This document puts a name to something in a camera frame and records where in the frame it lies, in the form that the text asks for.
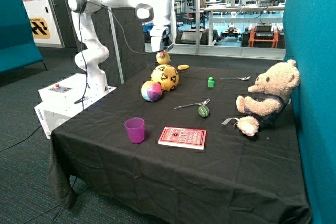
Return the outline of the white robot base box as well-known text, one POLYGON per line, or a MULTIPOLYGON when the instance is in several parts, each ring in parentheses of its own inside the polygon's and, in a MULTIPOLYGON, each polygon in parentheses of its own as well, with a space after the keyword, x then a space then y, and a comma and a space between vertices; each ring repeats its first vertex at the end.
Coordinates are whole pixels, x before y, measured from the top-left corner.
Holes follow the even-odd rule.
POLYGON ((38 90, 41 103, 35 106, 35 112, 45 136, 50 139, 55 128, 113 90, 115 87, 112 86, 108 86, 104 92, 88 88, 86 75, 81 73, 38 90))

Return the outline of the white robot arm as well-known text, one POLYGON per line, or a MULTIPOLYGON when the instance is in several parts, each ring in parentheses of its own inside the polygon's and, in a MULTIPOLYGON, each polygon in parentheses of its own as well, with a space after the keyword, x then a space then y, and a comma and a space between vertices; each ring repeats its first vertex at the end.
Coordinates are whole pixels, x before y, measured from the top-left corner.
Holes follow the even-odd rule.
POLYGON ((92 21, 92 14, 102 7, 134 8, 141 22, 154 24, 150 31, 152 51, 161 52, 170 47, 170 0, 68 0, 68 5, 77 37, 87 47, 75 56, 75 63, 87 72, 92 91, 104 92, 108 88, 106 74, 99 64, 109 57, 109 50, 99 41, 92 21))

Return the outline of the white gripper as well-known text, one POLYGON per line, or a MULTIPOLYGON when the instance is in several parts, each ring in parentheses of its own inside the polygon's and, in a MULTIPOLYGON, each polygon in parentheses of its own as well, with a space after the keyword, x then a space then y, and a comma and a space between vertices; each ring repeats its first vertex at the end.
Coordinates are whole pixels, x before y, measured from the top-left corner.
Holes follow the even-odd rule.
POLYGON ((165 58, 165 51, 173 48, 174 44, 170 41, 169 26, 153 26, 150 30, 151 49, 153 52, 160 52, 160 58, 165 58))

